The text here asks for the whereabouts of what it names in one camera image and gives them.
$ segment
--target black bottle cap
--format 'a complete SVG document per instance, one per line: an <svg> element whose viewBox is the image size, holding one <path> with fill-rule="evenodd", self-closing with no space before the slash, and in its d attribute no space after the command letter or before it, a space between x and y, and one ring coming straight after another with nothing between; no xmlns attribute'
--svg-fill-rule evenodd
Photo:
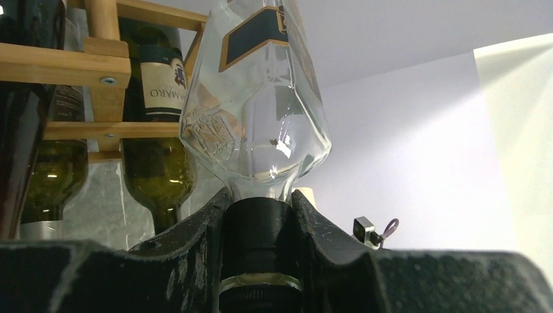
<svg viewBox="0 0 553 313"><path fill-rule="evenodd" d="M219 310L221 313L300 313L301 292L287 286L236 287L220 294Z"/></svg>
<svg viewBox="0 0 553 313"><path fill-rule="evenodd" d="M271 198L247 198L224 216L221 280L245 273L298 277L299 226L292 208Z"/></svg>

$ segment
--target green wine bottle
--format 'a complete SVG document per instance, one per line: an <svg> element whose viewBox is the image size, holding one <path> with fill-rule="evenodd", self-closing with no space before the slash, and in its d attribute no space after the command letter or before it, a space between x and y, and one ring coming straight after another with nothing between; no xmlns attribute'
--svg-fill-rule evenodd
<svg viewBox="0 0 553 313"><path fill-rule="evenodd" d="M187 93L178 30L125 18L119 29L132 67L123 120L178 122ZM191 155L176 137L123 139L121 148L129 194L150 210L156 234L167 230L196 184Z"/></svg>
<svg viewBox="0 0 553 313"><path fill-rule="evenodd" d="M64 48L76 51L79 39L75 25L65 20ZM49 119L84 122L82 87L56 86ZM86 140L43 140L23 207L20 239L62 239L63 207L81 190L87 174Z"/></svg>

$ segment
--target wine rack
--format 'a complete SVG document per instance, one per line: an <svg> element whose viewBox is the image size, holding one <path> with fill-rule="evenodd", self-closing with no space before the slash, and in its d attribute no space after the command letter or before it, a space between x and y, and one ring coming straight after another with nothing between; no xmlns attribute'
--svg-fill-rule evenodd
<svg viewBox="0 0 553 313"><path fill-rule="evenodd" d="M0 43L0 80L89 86L94 122L49 122L45 140L94 139L99 152L89 162L121 158L121 138L164 138L178 135L179 123L122 122L125 89L130 79L128 46L120 41L118 16L196 31L201 39L207 16L141 0L68 0L85 9L90 37L84 51L68 52ZM198 46L185 64L189 79Z"/></svg>

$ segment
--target wooden post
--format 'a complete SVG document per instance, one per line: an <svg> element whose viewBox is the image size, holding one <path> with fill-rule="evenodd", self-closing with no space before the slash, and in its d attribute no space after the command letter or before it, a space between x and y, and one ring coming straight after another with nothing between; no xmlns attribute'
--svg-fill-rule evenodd
<svg viewBox="0 0 553 313"><path fill-rule="evenodd" d="M101 53L128 58L128 47L119 41L119 20L116 0L85 0L89 34L93 38L85 40L84 52ZM110 77L102 80L106 85L117 85ZM96 122L121 122L125 88L91 87L92 109ZM100 151L118 151L119 138L116 136L98 139Z"/></svg>

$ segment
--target bottle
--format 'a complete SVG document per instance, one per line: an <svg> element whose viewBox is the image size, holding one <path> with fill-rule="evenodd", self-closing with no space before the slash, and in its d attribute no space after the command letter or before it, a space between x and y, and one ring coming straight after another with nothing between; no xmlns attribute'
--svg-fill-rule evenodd
<svg viewBox="0 0 553 313"><path fill-rule="evenodd" d="M228 187L219 310L301 312L295 180L331 141L294 0L217 0L180 138Z"/></svg>
<svg viewBox="0 0 553 313"><path fill-rule="evenodd" d="M0 0L0 42L63 48L65 2ZM17 234L54 86L0 82L0 240Z"/></svg>
<svg viewBox="0 0 553 313"><path fill-rule="evenodd" d="M119 19L132 76L123 120L178 122L187 93L177 29ZM129 194L152 213L159 234L180 221L196 183L192 157L179 138L123 139L123 178Z"/></svg>
<svg viewBox="0 0 553 313"><path fill-rule="evenodd" d="M80 34L65 20L65 50L78 51ZM49 120L84 122L83 87L58 85ZM86 140L43 140L29 183L20 239L63 239L63 207L82 189L88 174Z"/></svg>

